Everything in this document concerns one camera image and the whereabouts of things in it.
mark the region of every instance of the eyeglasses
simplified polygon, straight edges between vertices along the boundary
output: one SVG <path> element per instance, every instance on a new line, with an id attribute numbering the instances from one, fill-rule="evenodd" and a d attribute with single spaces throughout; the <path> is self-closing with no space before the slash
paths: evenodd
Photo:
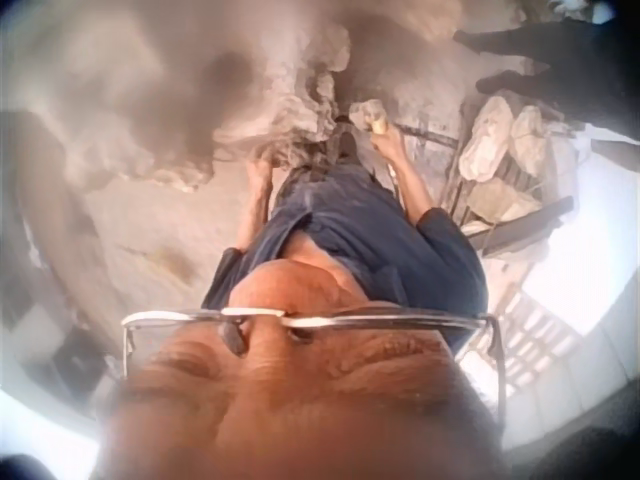
<path id="1" fill-rule="evenodd" d="M 488 355 L 495 361 L 498 373 L 498 425 L 504 428 L 506 414 L 506 373 L 504 349 L 498 320 L 492 315 L 465 317 L 436 310 L 398 307 L 365 307 L 335 311 L 322 315 L 288 315 L 282 310 L 263 308 L 224 308 L 217 310 L 148 311 L 129 315 L 122 321 L 124 328 L 122 364 L 129 374 L 129 364 L 136 345 L 136 330 L 177 327 L 193 323 L 212 323 L 229 350 L 237 356 L 248 351 L 240 326 L 256 316 L 277 317 L 294 334 L 315 330 L 439 330 L 478 331 L 490 328 L 492 333 Z"/>

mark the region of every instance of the blue shirt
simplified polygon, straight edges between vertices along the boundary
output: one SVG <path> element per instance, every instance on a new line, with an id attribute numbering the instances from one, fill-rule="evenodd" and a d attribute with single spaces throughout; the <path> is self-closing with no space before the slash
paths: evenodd
<path id="1" fill-rule="evenodd" d="M 246 253 L 225 251 L 203 308 L 225 307 L 235 285 L 260 264 L 280 258 L 296 230 L 342 263 L 370 300 L 486 313 L 482 266 L 447 213 L 433 208 L 414 227 L 391 192 L 358 165 L 337 165 L 321 181 L 298 182 Z M 455 352 L 468 333 L 444 336 Z"/>

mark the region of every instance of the hand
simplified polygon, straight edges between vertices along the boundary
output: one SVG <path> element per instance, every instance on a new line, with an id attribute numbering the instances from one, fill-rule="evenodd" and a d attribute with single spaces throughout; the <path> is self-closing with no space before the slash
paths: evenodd
<path id="1" fill-rule="evenodd" d="M 396 164 L 407 158 L 407 151 L 404 146 L 404 135 L 391 123 L 388 124 L 385 134 L 378 135 L 372 133 L 371 143 L 373 147 L 380 152 L 380 155 L 391 164 Z"/>
<path id="2" fill-rule="evenodd" d="M 251 193 L 271 193 L 273 189 L 273 161 L 271 146 L 256 147 L 247 160 L 247 177 Z"/>

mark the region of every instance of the man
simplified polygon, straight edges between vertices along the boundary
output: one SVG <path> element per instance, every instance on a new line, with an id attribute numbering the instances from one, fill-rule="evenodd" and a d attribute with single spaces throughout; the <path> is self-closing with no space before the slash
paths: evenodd
<path id="1" fill-rule="evenodd" d="M 203 306 L 484 312 L 480 262 L 434 207 L 401 134 L 391 127 L 372 141 L 396 170 L 406 215 L 347 157 L 292 172 L 267 220 L 272 166 L 259 155 L 248 163 L 236 246 Z M 452 357 L 466 336 L 300 337 L 273 320 L 243 324 L 241 351 L 210 324 L 187 325 L 131 372 L 107 420 L 98 477 L 503 478 L 495 424 Z"/>
<path id="2" fill-rule="evenodd" d="M 483 78 L 479 92 L 511 90 L 570 119 L 640 140 L 640 39 L 628 27 L 622 18 L 602 25 L 567 19 L 502 32 L 458 31 L 453 38 L 477 53 L 521 55 L 549 66 L 536 75 L 506 71 Z"/>

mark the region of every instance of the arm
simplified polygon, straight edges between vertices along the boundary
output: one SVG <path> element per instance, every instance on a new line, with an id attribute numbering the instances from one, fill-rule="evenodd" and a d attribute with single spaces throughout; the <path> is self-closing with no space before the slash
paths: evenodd
<path id="1" fill-rule="evenodd" d="M 266 150 L 247 161 L 249 203 L 240 219 L 236 248 L 246 252 L 269 218 L 269 199 L 273 190 L 271 152 Z"/>
<path id="2" fill-rule="evenodd" d="M 371 143 L 395 170 L 407 217 L 411 224 L 416 226 L 434 205 L 422 177 L 407 157 L 404 136 L 395 126 L 389 124 L 384 135 L 371 135 Z"/>

